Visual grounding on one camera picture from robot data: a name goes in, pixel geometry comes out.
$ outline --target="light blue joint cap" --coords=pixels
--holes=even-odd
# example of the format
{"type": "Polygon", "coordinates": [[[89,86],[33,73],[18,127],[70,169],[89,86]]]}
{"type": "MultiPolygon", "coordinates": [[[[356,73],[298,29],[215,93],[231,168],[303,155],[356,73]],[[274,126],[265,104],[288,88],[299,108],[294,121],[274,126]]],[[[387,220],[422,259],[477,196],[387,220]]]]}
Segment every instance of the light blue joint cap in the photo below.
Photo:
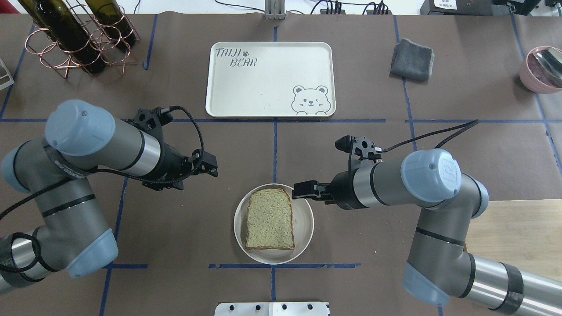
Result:
{"type": "Polygon", "coordinates": [[[419,150],[407,155],[400,174],[413,196],[430,203],[456,196],[462,181],[459,164],[443,149],[419,150]]]}
{"type": "Polygon", "coordinates": [[[13,169],[13,161],[16,158],[16,153],[23,144],[17,146],[8,155],[4,156],[2,159],[2,177],[4,180],[12,186],[16,191],[22,193],[31,193],[28,189],[24,188],[21,183],[16,178],[16,171],[13,169]]]}
{"type": "Polygon", "coordinates": [[[478,186],[478,189],[480,190],[480,199],[481,199],[480,208],[478,209],[476,214],[474,214],[472,216],[472,219],[475,219],[475,218],[479,217],[480,215],[482,215],[482,213],[484,213],[486,208],[488,208],[488,202],[490,202],[490,196],[489,196],[488,190],[486,189],[484,184],[481,184],[480,181],[478,181],[474,178],[472,178],[472,180],[474,180],[474,182],[476,182],[476,185],[478,186]]]}
{"type": "Polygon", "coordinates": [[[406,262],[402,285],[408,294],[427,304],[445,306],[451,297],[406,262]]]}
{"type": "Polygon", "coordinates": [[[49,116],[45,138],[69,156],[87,156],[102,149],[115,133],[115,119],[105,109],[82,100],[59,104],[49,116]]]}
{"type": "Polygon", "coordinates": [[[74,258],[66,271],[75,279],[87,276],[111,263],[118,253],[113,232],[108,229],[74,258]]]}

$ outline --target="metal spoon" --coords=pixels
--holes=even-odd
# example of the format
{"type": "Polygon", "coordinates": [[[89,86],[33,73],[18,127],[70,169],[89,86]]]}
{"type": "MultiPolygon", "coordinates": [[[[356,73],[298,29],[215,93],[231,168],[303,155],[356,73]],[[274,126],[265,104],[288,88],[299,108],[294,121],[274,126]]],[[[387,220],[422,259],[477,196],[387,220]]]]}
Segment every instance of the metal spoon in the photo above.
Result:
{"type": "Polygon", "coordinates": [[[562,88],[562,52],[547,48],[533,53],[550,83],[562,88]]]}

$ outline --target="gray cloth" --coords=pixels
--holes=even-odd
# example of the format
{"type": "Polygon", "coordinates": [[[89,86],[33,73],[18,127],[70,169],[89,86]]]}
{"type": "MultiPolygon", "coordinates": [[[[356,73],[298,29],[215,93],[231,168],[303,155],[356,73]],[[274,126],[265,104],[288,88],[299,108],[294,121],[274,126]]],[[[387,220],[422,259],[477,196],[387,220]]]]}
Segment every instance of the gray cloth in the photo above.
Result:
{"type": "Polygon", "coordinates": [[[417,81],[427,81],[431,77],[435,55],[429,47],[401,39],[394,48],[390,72],[417,81]]]}

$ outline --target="light wood surface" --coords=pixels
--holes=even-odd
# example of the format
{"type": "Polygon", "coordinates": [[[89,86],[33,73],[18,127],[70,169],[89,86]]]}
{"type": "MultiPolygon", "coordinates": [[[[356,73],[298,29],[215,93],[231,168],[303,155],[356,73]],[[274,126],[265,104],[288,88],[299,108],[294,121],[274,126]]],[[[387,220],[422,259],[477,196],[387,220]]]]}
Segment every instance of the light wood surface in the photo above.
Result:
{"type": "Polygon", "coordinates": [[[562,200],[492,201],[470,223],[472,254],[562,280],[562,200]]]}

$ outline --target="bread crust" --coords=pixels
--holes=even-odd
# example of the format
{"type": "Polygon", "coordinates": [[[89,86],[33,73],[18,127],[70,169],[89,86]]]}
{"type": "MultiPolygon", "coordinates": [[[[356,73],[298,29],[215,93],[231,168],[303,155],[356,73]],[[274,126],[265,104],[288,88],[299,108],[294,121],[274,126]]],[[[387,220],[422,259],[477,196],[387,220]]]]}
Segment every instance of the bread crust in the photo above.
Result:
{"type": "MultiPolygon", "coordinates": [[[[285,191],[285,190],[283,190],[283,189],[280,189],[280,188],[264,188],[264,189],[260,189],[260,190],[257,190],[256,192],[252,193],[252,195],[250,196],[249,203],[248,203],[248,208],[247,208],[247,210],[246,210],[246,216],[248,216],[248,214],[250,213],[250,205],[251,205],[251,203],[252,203],[252,196],[253,196],[254,194],[256,194],[256,193],[262,191],[262,190],[265,190],[265,189],[280,190],[280,191],[282,191],[282,192],[286,195],[287,200],[289,201],[289,208],[291,209],[291,239],[292,239],[292,241],[293,241],[293,245],[292,245],[291,247],[267,247],[267,246],[248,247],[248,246],[244,245],[244,248],[245,248],[245,249],[248,249],[248,250],[267,250],[267,249],[293,250],[293,249],[294,249],[294,246],[295,246],[295,245],[294,245],[294,225],[293,225],[293,204],[291,203],[291,196],[287,193],[287,191],[285,191]]],[[[248,232],[246,233],[246,240],[248,240],[249,237],[250,237],[250,230],[248,230],[248,232]]]]}

